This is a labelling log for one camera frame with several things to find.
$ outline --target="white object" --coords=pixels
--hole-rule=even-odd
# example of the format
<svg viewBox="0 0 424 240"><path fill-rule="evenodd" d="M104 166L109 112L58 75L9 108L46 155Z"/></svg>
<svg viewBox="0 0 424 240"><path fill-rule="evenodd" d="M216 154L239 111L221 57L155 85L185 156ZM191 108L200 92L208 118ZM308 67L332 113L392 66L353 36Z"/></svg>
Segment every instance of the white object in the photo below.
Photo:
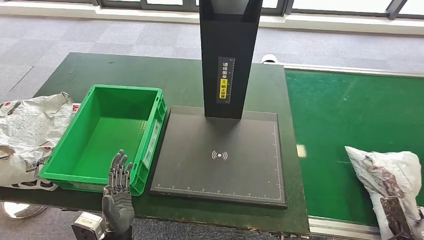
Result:
<svg viewBox="0 0 424 240"><path fill-rule="evenodd" d="M46 206L14 203L7 201L2 202L1 206L4 213L12 219L24 219L34 217L47 209Z"/></svg>
<svg viewBox="0 0 424 240"><path fill-rule="evenodd" d="M421 165L417 155L410 151L366 152L350 146L345 146L345 149L356 176L370 195L381 239L393 237L380 202L381 197L391 196L399 198L415 239L423 239L422 220L416 202L421 189Z"/></svg>
<svg viewBox="0 0 424 240"><path fill-rule="evenodd" d="M278 63L277 57L274 54L266 54L262 57L261 63L271 62Z"/></svg>
<svg viewBox="0 0 424 240"><path fill-rule="evenodd" d="M65 92L1 103L0 186L55 190L39 172L77 109Z"/></svg>
<svg viewBox="0 0 424 240"><path fill-rule="evenodd" d="M83 212L72 224L72 228L75 233L75 228L78 228L80 233L83 233L84 230L88 230L95 234L96 239L101 239L103 233L105 232L102 228L103 218L101 216L94 215L89 212Z"/></svg>

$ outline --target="robotic hand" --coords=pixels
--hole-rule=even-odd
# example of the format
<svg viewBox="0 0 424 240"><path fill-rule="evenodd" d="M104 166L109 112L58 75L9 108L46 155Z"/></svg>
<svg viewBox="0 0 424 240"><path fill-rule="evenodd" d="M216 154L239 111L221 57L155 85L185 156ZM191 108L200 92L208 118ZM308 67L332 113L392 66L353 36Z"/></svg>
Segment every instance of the robotic hand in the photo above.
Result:
<svg viewBox="0 0 424 240"><path fill-rule="evenodd" d="M115 155L107 185L103 188L101 206L106 223L106 239L132 239L130 224L134 219L134 208L129 181L133 163L130 162L124 169L127 158L122 149Z"/></svg>

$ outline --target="white plastic bag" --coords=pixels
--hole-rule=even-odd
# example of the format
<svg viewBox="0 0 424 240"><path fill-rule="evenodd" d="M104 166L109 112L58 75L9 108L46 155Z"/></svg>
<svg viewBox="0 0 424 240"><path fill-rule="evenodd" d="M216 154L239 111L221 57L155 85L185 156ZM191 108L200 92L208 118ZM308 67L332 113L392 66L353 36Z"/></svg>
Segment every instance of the white plastic bag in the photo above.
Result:
<svg viewBox="0 0 424 240"><path fill-rule="evenodd" d="M416 202L421 189L421 165L417 155L410 151L366 152L350 146L345 149L356 176L370 195L381 239L393 237L380 202L380 198L391 196L399 198L409 227L413 233L419 233L415 239L422 239L422 220Z"/></svg>
<svg viewBox="0 0 424 240"><path fill-rule="evenodd" d="M53 191L39 171L75 108L65 92L0 104L0 186Z"/></svg>

